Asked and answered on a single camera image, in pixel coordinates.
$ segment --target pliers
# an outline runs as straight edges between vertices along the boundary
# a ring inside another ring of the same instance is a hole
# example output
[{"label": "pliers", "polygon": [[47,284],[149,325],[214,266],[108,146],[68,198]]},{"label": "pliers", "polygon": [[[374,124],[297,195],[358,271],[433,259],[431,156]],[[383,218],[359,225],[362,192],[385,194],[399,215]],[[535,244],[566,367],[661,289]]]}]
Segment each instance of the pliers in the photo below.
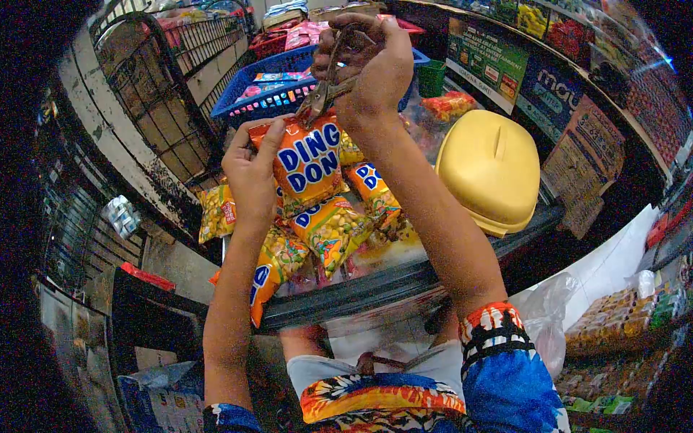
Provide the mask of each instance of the pliers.
[{"label": "pliers", "polygon": [[340,48],[342,48],[344,40],[351,36],[359,35],[366,41],[375,45],[375,42],[373,42],[368,35],[355,29],[357,25],[358,23],[348,24],[337,34],[335,46],[332,48],[332,53],[330,54],[327,79],[320,80],[317,83],[317,86],[306,96],[306,99],[304,99],[303,103],[296,111],[296,118],[300,126],[309,128],[315,119],[327,112],[333,100],[349,93],[353,89],[354,84],[356,84],[358,75],[347,78],[340,84],[335,84],[335,78],[337,76],[337,53]]}]

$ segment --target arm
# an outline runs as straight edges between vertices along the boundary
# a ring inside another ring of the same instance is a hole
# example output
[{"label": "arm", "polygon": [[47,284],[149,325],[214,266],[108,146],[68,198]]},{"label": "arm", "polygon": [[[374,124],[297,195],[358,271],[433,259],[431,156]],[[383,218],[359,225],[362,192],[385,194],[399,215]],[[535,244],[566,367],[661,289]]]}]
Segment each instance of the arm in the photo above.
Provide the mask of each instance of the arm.
[{"label": "arm", "polygon": [[[361,21],[383,48],[375,57],[351,55],[341,76],[357,73],[353,91],[340,98],[337,118],[364,155],[387,180],[406,211],[438,277],[455,302],[460,319],[477,308],[507,299],[498,259],[486,236],[435,174],[397,115],[397,103],[412,78],[412,46],[394,20],[340,15],[333,25]],[[333,35],[321,35],[315,75],[321,78]]]},{"label": "arm", "polygon": [[222,167],[236,202],[236,228],[222,264],[204,325],[204,399],[252,410],[245,363],[250,341],[249,297],[260,248],[274,217],[277,199],[272,160],[284,131],[275,121],[255,160],[249,160],[248,129],[267,119],[241,125]]},{"label": "arm", "polygon": [[[345,73],[362,70],[354,90],[336,102],[337,118],[386,179],[450,290],[464,347],[462,386],[469,416],[483,431],[569,431],[551,377],[517,312],[507,303],[491,244],[398,119],[397,102],[413,69],[407,33],[393,22],[381,25],[362,15],[340,15],[334,24],[357,20],[369,23],[369,36],[384,40],[384,49],[375,57],[351,55],[356,60]],[[313,68],[317,76],[324,70],[322,56],[332,34],[321,38]]]}]

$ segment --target tie-dye shirt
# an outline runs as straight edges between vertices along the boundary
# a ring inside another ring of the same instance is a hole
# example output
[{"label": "tie-dye shirt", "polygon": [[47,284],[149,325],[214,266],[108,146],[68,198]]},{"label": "tie-dye shirt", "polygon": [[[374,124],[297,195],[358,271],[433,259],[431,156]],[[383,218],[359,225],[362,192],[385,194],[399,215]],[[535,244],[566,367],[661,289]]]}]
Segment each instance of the tie-dye shirt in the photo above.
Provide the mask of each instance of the tie-dye shirt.
[{"label": "tie-dye shirt", "polygon": [[[307,432],[570,433],[568,415],[515,308],[490,303],[459,327],[463,396],[404,373],[343,375],[301,395]],[[224,403],[204,411],[205,432],[260,432],[254,416]]]}]

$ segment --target yellow plastic container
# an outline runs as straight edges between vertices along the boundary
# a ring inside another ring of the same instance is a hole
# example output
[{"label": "yellow plastic container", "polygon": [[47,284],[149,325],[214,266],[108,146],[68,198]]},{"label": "yellow plastic container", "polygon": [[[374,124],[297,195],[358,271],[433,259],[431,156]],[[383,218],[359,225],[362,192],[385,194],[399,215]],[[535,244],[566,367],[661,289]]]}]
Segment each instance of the yellow plastic container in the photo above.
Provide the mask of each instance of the yellow plastic container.
[{"label": "yellow plastic container", "polygon": [[481,229],[499,238],[524,229],[539,192],[539,155],[510,119],[473,110],[450,129],[435,171]]}]

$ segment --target hand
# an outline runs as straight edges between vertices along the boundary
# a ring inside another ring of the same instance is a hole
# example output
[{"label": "hand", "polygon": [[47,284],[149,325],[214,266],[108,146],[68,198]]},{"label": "hand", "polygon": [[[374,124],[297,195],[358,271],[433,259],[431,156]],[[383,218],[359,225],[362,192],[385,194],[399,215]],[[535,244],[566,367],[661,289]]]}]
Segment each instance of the hand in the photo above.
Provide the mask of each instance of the hand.
[{"label": "hand", "polygon": [[335,101],[337,120],[349,134],[358,134],[396,121],[397,104],[406,93],[414,72],[412,43],[406,31],[395,19],[380,21],[368,15],[346,13],[330,23],[330,29],[320,34],[311,71],[325,79],[330,53],[335,43],[335,30],[347,24],[359,23],[376,44],[363,44],[351,52],[338,53],[337,59],[346,64],[337,73],[337,82],[360,74],[353,90]]},{"label": "hand", "polygon": [[[272,122],[257,156],[250,160],[248,129]],[[221,161],[236,202],[235,232],[246,232],[264,240],[277,212],[277,192],[272,178],[272,160],[284,135],[281,118],[243,123]]]}]

